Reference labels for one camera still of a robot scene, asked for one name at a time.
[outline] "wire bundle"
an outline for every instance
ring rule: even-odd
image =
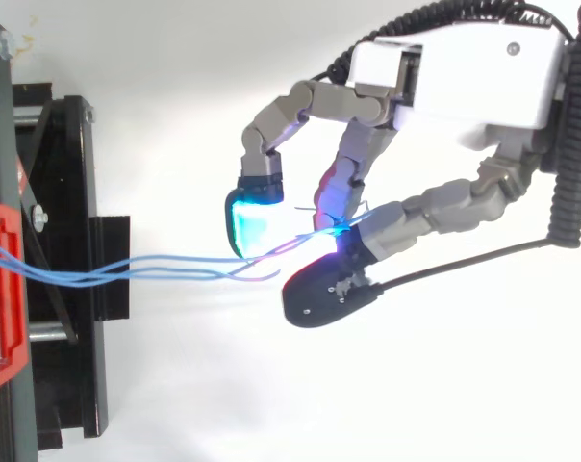
[[[295,250],[302,244],[309,241],[317,235],[329,234],[338,235],[340,232],[348,229],[352,224],[365,218],[367,214],[354,218],[348,222],[341,223],[332,228],[327,228],[315,231],[309,234],[300,235],[293,240],[282,244],[267,254],[254,258],[207,258],[207,257],[193,257],[180,255],[146,255],[140,257],[133,257],[122,260],[105,267],[95,269],[89,272],[77,271],[53,271],[46,269],[39,269],[28,265],[17,259],[11,253],[0,247],[0,268],[9,270],[15,274],[19,274],[28,279],[41,282],[43,284],[51,284],[55,286],[69,287],[75,289],[83,289],[87,287],[95,287],[103,284],[108,284],[121,279],[146,279],[146,280],[174,280],[174,281],[215,281],[219,279],[231,279],[239,282],[264,282],[277,276],[280,271],[277,270],[271,274],[260,277],[244,277],[240,276],[242,272],[253,268],[259,262],[277,257]],[[121,272],[113,272],[122,267],[130,267],[135,263],[151,262],[151,261],[171,261],[181,263],[209,263],[209,264],[243,264],[241,267],[229,272],[218,271],[214,269],[184,269],[184,268],[169,268],[169,267],[145,267],[139,269],[127,269]]]

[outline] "metal rod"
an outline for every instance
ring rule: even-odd
[[[36,199],[34,198],[34,194],[30,188],[30,183],[27,183],[23,192],[23,196],[21,197],[21,209],[23,211],[22,215],[25,217],[23,221],[23,240],[25,243],[25,250],[28,252],[28,254],[30,254],[37,267],[42,270],[50,270],[49,263],[44,256],[44,251],[42,250],[40,241],[37,238],[37,233],[32,223],[32,216],[28,212],[28,210],[31,210],[29,204],[32,202],[36,204]],[[60,289],[58,289],[58,286],[54,286],[52,284],[44,284],[43,286],[45,292],[47,292],[51,306],[58,316],[58,321],[62,324],[63,331],[68,336],[68,341],[71,344],[76,345],[77,334],[75,334],[75,329],[72,326],[72,321],[68,315],[68,310],[66,308],[66,304],[64,303]]]
[[[42,106],[28,106],[13,109],[15,127],[35,127],[38,125]]]
[[[30,323],[30,342],[57,342],[67,339],[68,336],[59,321]]]
[[[14,117],[15,127],[34,127],[38,124],[38,115],[16,115]]]

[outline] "robotic hand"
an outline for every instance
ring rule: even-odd
[[[347,124],[316,192],[315,229],[355,215],[366,176],[409,113],[484,125],[482,143],[462,144],[476,150],[497,145],[475,180],[454,180],[385,204],[342,233],[337,253],[286,284],[289,322],[321,326],[404,282],[527,248],[580,245],[581,7],[579,22],[575,40],[551,14],[523,1],[442,0],[366,36],[327,72],[297,83],[256,115],[243,132],[241,177],[226,204],[236,251],[233,205],[283,200],[276,149],[310,116]],[[331,83],[320,82],[325,77]],[[499,219],[524,196],[537,169],[558,175],[547,239],[387,284],[366,278],[367,266],[407,250],[420,236],[466,232]]]

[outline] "thin wire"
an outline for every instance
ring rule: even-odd
[[[209,281],[209,280],[216,280],[222,278],[228,278],[239,282],[264,282],[267,281],[275,276],[277,276],[280,271],[275,271],[272,274],[268,274],[267,276],[262,277],[239,277],[235,276],[234,274],[215,271],[212,269],[169,269],[169,268],[147,268],[147,269],[131,269],[129,271],[123,271],[118,273],[112,274],[104,274],[93,280],[82,280],[82,281],[70,281],[70,280],[61,280],[57,279],[52,276],[53,271],[49,271],[51,275],[46,274],[37,274],[30,271],[27,271],[24,268],[20,268],[17,265],[7,262],[4,259],[0,258],[0,268],[5,270],[9,270],[14,272],[15,274],[19,274],[21,276],[27,277],[28,279],[32,279],[38,282],[42,282],[45,284],[53,284],[63,287],[71,287],[71,288],[86,288],[86,287],[94,287],[99,286],[102,284],[108,284],[109,282],[113,282],[120,279],[150,279],[150,280],[183,280],[183,281]],[[209,274],[210,276],[185,276],[185,275],[157,275],[157,274],[148,274],[142,275],[142,272],[172,272],[172,273],[188,273],[188,274]]]
[[[131,259],[126,259],[120,262],[107,265],[105,267],[95,269],[90,272],[68,272],[68,271],[51,271],[45,269],[38,269],[31,265],[28,265],[21,260],[17,259],[10,252],[7,252],[4,248],[0,247],[0,267],[6,270],[12,271],[16,274],[22,275],[29,279],[42,282],[44,284],[54,284],[63,287],[71,288],[85,288],[94,287],[102,284],[107,284],[119,279],[155,279],[155,280],[184,280],[184,281],[210,281],[221,278],[228,278],[240,282],[263,282],[277,276],[280,271],[275,271],[272,274],[268,274],[262,277],[239,277],[242,271],[248,270],[254,267],[257,263],[266,258],[271,258],[274,256],[279,256],[284,253],[295,250],[309,239],[320,234],[338,234],[340,231],[347,229],[352,224],[358,222],[359,220],[365,218],[368,214],[363,214],[357,218],[342,223],[341,225],[335,226],[333,228],[327,228],[323,230],[314,231],[309,234],[300,235],[293,240],[279,245],[273,250],[269,251],[266,255],[260,257],[249,258],[249,259],[220,259],[220,258],[202,258],[202,257],[182,257],[176,255],[148,255],[142,257],[133,257]],[[191,261],[200,263],[246,263],[243,267],[235,269],[231,272],[221,272],[211,269],[174,269],[167,267],[147,267],[143,269],[129,269],[122,272],[109,273],[111,270],[116,270],[121,267],[129,266],[131,263],[146,260],[171,260],[171,261]],[[182,275],[158,275],[151,274],[152,272],[167,272]],[[186,274],[202,274],[202,276],[186,276]]]
[[[406,274],[391,281],[379,284],[383,291],[388,291],[395,287],[399,287],[409,282],[418,281],[419,279],[424,279],[426,277],[435,276],[437,274],[442,274],[444,272],[449,272],[453,270],[459,270],[461,268],[470,267],[472,265],[477,265],[479,263],[485,263],[496,258],[505,257],[507,255],[513,255],[514,253],[523,252],[525,250],[532,250],[535,248],[546,247],[548,245],[553,245],[550,239],[541,239],[538,241],[532,241],[530,243],[512,245],[510,247],[501,248],[494,252],[485,253],[483,255],[477,255],[475,257],[466,258],[465,260],[460,260],[458,262],[447,263],[446,265],[440,265],[438,267],[433,267],[430,269],[423,269],[421,271],[413,272],[411,274]]]
[[[519,4],[511,7],[511,9],[509,10],[509,13],[507,14],[507,18],[510,17],[513,13],[515,13],[518,10],[523,10],[524,12],[540,14],[541,16],[545,16],[545,17],[551,19],[551,23],[556,27],[556,29],[558,29],[567,38],[568,43],[573,43],[575,41],[574,35],[570,33],[570,31],[567,29],[567,26],[565,26],[564,23],[560,19],[558,19],[556,16],[554,16],[553,14],[548,12],[546,9],[538,7],[536,5],[528,5],[528,4],[524,4],[524,3],[519,3]]]
[[[366,200],[359,202],[359,206],[361,207],[362,205],[365,205],[366,212],[369,212],[369,204],[367,203]],[[316,212],[317,208],[315,208],[315,207],[295,207],[294,210],[298,210],[300,212]]]

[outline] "screw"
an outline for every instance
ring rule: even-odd
[[[37,233],[41,233],[44,225],[49,222],[49,216],[44,213],[42,207],[37,204],[32,208],[32,224]]]
[[[16,55],[17,46],[13,34],[9,31],[0,31],[0,58],[7,61]]]
[[[517,56],[521,51],[521,46],[516,42],[509,43],[509,46],[506,47],[506,52],[511,56]]]
[[[96,123],[96,112],[91,106],[86,108],[85,118],[87,123]]]

